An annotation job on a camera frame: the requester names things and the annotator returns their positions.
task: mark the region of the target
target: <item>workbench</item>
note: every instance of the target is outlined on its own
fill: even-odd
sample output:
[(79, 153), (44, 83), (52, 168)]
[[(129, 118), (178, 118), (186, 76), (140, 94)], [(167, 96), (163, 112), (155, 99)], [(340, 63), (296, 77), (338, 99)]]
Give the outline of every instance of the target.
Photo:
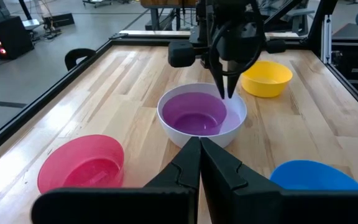
[[(173, 68), (166, 47), (113, 46), (0, 147), (0, 223), (30, 223), (46, 158), (88, 134), (117, 139), (125, 150), (123, 187), (142, 187), (180, 150), (156, 114), (159, 98), (186, 83), (213, 83), (199, 61)], [(269, 178), (276, 166), (311, 159), (358, 181), (358, 102), (313, 52), (287, 50), (261, 60), (287, 66), (293, 79), (276, 98), (256, 98), (240, 84), (248, 115), (225, 150)], [(210, 223), (200, 188), (199, 223)]]

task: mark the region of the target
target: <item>purple bowl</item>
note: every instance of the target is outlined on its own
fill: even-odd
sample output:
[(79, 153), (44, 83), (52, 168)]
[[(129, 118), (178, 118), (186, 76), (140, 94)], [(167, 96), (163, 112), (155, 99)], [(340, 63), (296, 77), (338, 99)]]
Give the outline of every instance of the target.
[(169, 126), (197, 136), (219, 134), (226, 114), (222, 100), (206, 93), (174, 96), (162, 108), (163, 119)]

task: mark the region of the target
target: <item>black equipment box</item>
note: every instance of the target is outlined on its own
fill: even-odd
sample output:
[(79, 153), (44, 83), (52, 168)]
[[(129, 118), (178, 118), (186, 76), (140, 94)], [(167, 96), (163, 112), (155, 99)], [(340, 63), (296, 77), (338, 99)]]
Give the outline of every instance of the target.
[(43, 19), (44, 19), (44, 24), (48, 28), (50, 28), (52, 22), (54, 28), (74, 24), (73, 14), (71, 13), (64, 13), (56, 16), (43, 17)]
[(0, 59), (15, 59), (34, 49), (19, 16), (0, 18)]

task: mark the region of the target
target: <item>white bowl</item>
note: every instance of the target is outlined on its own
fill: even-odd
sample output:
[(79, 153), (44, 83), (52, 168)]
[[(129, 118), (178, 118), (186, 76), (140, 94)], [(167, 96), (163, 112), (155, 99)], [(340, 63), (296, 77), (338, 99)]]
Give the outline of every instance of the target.
[[(171, 141), (179, 147), (183, 147), (191, 137), (194, 137), (194, 135), (177, 131), (176, 129), (169, 126), (162, 117), (162, 108), (167, 103), (167, 101), (172, 99), (174, 96), (192, 92), (207, 93), (217, 98), (221, 97), (216, 85), (210, 83), (194, 83), (178, 86), (166, 92), (166, 94), (161, 97), (157, 105), (157, 114), (161, 122), (162, 128), (164, 129), (168, 137), (171, 139)], [(246, 120), (247, 107), (242, 98), (236, 92), (234, 92), (233, 97), (231, 99), (226, 96), (226, 98), (223, 100), (223, 103), (226, 105), (227, 116), (226, 119), (223, 121), (220, 133), (214, 136), (197, 137), (209, 138), (219, 146), (226, 147), (237, 136), (241, 125)]]

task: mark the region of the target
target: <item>yellow bowl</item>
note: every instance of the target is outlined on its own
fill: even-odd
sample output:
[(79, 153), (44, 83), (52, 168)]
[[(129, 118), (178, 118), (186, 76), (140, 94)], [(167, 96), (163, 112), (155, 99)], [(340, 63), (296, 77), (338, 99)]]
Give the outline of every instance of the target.
[(242, 74), (241, 85), (250, 94), (259, 97), (278, 96), (292, 79), (292, 72), (276, 62), (257, 61)]

